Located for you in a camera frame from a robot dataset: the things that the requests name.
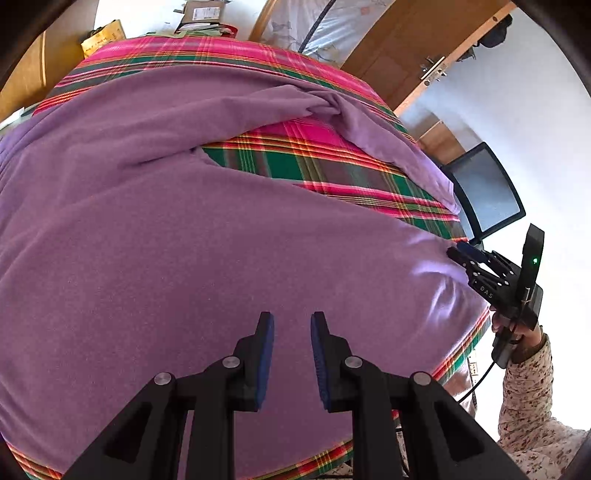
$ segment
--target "person's hand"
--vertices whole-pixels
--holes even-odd
[[[499,312],[495,312],[492,316],[492,331],[496,333],[503,327],[513,328],[513,324],[508,318],[503,317]],[[515,339],[523,337],[520,343],[522,348],[533,348],[539,345],[542,341],[542,330],[540,329],[540,324],[536,325],[533,331],[525,325],[518,325],[517,328],[515,328],[513,336]]]

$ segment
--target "plaid fabric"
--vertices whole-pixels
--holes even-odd
[[[359,99],[411,138],[365,82],[294,52],[225,38],[142,37],[108,44],[65,77],[35,113],[118,77],[187,64],[231,66],[307,80]],[[283,179],[313,192],[395,216],[442,238],[454,241],[465,238],[459,219],[401,170],[368,156],[318,120],[306,118],[268,125],[225,142],[205,145],[203,149],[221,166]],[[433,372],[433,377],[445,383],[471,353],[489,324],[488,311],[483,312],[472,332]],[[61,478],[60,473],[10,448],[30,478]],[[256,480],[315,478],[352,456],[350,440]]]

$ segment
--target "cabinet door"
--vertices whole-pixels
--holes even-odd
[[[513,8],[508,0],[395,0],[342,69],[400,114],[430,84],[425,70],[443,57],[437,70],[445,71]]]

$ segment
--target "metal screw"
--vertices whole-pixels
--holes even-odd
[[[429,383],[431,383],[431,375],[426,374],[425,372],[417,372],[413,375],[413,381],[417,385],[422,385],[423,387],[426,387],[427,385],[429,385]]]
[[[348,356],[345,358],[345,365],[349,368],[359,368],[363,365],[363,360],[361,360],[358,356]]]
[[[168,385],[173,379],[173,376],[168,372],[160,372],[154,377],[154,383],[156,385]]]
[[[227,356],[222,361],[222,365],[226,368],[236,368],[240,365],[240,359],[237,356]]]

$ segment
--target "purple garment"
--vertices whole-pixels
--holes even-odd
[[[421,176],[419,157],[360,102],[227,67],[119,78],[0,142],[7,441],[63,472],[153,375],[201,371],[269,310],[267,399],[236,415],[237,474],[259,475],[351,435],[349,415],[320,402],[312,312],[396,374],[432,371],[459,346],[485,304],[446,257],[451,242],[221,168],[199,148],[307,115]],[[422,182],[442,199],[437,175]]]

